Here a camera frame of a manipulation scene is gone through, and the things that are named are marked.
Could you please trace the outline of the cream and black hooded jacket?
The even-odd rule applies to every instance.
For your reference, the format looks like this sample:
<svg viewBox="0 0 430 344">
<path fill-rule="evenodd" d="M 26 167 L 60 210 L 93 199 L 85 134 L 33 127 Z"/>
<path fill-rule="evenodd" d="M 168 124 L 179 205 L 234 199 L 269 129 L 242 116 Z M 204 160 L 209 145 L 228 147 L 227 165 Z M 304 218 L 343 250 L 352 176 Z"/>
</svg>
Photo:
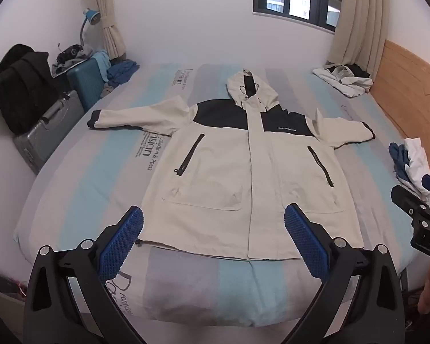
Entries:
<svg viewBox="0 0 430 344">
<path fill-rule="evenodd" d="M 240 71 L 228 97 L 194 106 L 176 96 L 151 106 L 96 110 L 92 129 L 137 127 L 169 137 L 142 202 L 143 241 L 229 259 L 295 259 L 284 211 L 363 246 L 335 150 L 373 140 L 360 121 L 285 110 L 276 91 Z"/>
</svg>

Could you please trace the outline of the blue and white folded clothes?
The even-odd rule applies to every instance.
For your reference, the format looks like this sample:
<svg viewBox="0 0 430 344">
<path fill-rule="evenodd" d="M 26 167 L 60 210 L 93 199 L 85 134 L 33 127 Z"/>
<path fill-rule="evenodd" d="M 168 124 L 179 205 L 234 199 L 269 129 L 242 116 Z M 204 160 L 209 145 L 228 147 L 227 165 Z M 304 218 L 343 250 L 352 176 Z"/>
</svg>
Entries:
<svg viewBox="0 0 430 344">
<path fill-rule="evenodd" d="M 430 166 L 421 138 L 405 138 L 403 144 L 392 142 L 388 151 L 399 182 L 427 203 L 430 191 L 423 186 L 422 178 L 430 175 Z"/>
</svg>

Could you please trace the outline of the clothes pile on suitcase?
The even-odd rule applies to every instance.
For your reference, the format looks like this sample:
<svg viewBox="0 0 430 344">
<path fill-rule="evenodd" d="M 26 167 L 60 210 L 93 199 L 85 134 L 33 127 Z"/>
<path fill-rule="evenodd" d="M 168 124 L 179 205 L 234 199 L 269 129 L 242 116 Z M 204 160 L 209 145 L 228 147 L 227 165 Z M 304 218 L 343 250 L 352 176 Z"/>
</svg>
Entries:
<svg viewBox="0 0 430 344">
<path fill-rule="evenodd" d="M 56 62 L 52 64 L 52 76 L 56 77 L 59 74 L 68 71 L 73 66 L 82 63 L 84 60 L 94 58 L 98 69 L 101 73 L 101 77 L 104 82 L 108 81 L 107 72 L 111 68 L 111 62 L 106 50 L 94 51 L 89 45 L 74 44 L 68 47 L 66 50 L 60 51 L 56 58 Z"/>
</svg>

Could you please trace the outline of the wooden headboard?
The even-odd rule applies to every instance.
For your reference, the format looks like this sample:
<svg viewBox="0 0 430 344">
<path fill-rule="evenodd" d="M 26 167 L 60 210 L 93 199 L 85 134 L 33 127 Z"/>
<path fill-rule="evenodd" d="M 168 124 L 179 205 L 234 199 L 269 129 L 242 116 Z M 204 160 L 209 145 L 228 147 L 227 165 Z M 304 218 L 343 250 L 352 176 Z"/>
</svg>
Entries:
<svg viewBox="0 0 430 344">
<path fill-rule="evenodd" d="M 422 140 L 430 164 L 430 64 L 387 40 L 370 93 L 404 138 Z"/>
</svg>

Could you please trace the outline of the striped bed mattress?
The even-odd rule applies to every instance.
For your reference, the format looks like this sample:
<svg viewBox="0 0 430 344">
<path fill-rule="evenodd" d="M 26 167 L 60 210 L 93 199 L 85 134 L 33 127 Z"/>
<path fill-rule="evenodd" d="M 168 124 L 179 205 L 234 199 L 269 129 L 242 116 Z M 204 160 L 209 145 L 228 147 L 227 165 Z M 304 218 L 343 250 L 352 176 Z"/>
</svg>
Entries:
<svg viewBox="0 0 430 344">
<path fill-rule="evenodd" d="M 36 178 L 14 232 L 24 257 L 72 249 L 137 206 L 143 230 L 107 284 L 122 311 L 245 327 L 299 318 L 318 290 L 288 204 L 410 265 L 409 219 L 390 199 L 400 136 L 374 99 L 296 71 L 254 79 L 250 98 L 236 66 L 165 64 L 96 103 Z"/>
</svg>

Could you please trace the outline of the white crumpled garment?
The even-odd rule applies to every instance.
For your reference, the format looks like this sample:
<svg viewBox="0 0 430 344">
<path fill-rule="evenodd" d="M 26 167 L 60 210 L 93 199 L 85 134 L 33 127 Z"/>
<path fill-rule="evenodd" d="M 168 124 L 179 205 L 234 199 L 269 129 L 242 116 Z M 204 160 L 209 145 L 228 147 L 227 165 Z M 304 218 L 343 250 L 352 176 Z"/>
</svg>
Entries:
<svg viewBox="0 0 430 344">
<path fill-rule="evenodd" d="M 345 65 L 313 69 L 312 73 L 348 98 L 356 98 L 368 93 L 374 84 L 370 77 L 356 76 Z"/>
</svg>

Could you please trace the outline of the grey hard case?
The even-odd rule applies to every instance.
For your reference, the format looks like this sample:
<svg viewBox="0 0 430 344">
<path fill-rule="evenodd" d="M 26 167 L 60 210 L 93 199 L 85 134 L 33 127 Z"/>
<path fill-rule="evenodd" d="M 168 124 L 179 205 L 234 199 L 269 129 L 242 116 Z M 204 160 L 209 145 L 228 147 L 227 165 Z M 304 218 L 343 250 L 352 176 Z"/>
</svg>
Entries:
<svg viewBox="0 0 430 344">
<path fill-rule="evenodd" d="M 83 115 L 79 96 L 72 90 L 57 100 L 29 132 L 14 138 L 15 147 L 36 175 Z"/>
</svg>

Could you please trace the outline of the beige right curtain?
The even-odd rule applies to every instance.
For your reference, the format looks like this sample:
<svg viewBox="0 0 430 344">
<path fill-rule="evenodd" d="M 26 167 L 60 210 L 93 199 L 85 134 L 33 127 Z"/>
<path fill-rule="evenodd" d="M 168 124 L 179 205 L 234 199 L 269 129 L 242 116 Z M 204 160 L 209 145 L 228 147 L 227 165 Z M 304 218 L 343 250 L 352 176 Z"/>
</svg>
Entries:
<svg viewBox="0 0 430 344">
<path fill-rule="evenodd" d="M 375 79 L 388 32 L 389 0 L 342 0 L 327 62 L 358 65 Z"/>
</svg>

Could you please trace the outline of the beige curtain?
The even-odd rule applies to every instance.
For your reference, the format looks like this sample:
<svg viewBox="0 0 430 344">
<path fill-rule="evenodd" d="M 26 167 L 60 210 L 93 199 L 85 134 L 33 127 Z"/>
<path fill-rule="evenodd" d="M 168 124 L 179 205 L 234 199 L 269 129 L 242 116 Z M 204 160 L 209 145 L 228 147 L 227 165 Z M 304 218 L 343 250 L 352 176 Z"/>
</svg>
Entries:
<svg viewBox="0 0 430 344">
<path fill-rule="evenodd" d="M 116 23 L 115 0 L 81 0 L 85 8 L 100 12 L 104 48 L 111 60 L 126 58 L 126 46 Z"/>
<path fill-rule="evenodd" d="M 388 32 L 389 0 L 342 0 L 327 62 L 358 65 L 375 79 Z"/>
</svg>

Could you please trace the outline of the black backpack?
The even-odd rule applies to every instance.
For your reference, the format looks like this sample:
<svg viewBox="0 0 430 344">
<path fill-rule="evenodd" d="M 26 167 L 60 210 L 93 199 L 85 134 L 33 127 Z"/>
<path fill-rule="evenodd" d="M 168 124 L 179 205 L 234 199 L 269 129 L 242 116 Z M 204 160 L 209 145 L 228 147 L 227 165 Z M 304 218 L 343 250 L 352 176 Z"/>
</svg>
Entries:
<svg viewBox="0 0 430 344">
<path fill-rule="evenodd" d="M 49 54 L 16 44 L 0 62 L 0 111 L 15 135 L 27 133 L 60 99 Z"/>
</svg>

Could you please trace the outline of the teal suitcase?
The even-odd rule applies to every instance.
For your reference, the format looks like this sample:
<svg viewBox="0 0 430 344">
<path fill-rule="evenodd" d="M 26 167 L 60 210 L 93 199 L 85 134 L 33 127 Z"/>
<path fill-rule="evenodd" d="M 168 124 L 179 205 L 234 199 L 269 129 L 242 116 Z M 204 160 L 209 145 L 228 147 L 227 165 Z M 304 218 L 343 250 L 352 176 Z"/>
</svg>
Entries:
<svg viewBox="0 0 430 344">
<path fill-rule="evenodd" d="M 100 100 L 105 82 L 94 58 L 73 66 L 67 72 L 67 80 L 71 89 L 77 92 L 85 112 Z"/>
</svg>

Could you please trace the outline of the blue crumpled garment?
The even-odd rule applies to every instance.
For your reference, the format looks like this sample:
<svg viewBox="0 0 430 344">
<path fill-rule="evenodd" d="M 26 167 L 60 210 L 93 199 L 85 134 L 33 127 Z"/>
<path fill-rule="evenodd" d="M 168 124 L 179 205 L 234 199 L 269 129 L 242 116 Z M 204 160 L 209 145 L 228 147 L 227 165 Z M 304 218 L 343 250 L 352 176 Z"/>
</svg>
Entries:
<svg viewBox="0 0 430 344">
<path fill-rule="evenodd" d="M 108 85 L 117 88 L 127 83 L 139 70 L 140 66 L 134 60 L 124 60 L 107 70 Z"/>
</svg>

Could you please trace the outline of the beige left curtain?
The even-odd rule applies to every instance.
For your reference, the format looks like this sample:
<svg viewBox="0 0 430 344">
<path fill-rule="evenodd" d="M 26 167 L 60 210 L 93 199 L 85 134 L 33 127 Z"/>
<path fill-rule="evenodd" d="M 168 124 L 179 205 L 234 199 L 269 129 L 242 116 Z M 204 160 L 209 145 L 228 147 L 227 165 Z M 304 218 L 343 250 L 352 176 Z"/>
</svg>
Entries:
<svg viewBox="0 0 430 344">
<path fill-rule="evenodd" d="M 104 48 L 111 60 L 126 58 L 126 46 L 116 23 L 115 0 L 81 0 L 85 8 L 100 12 Z"/>
</svg>

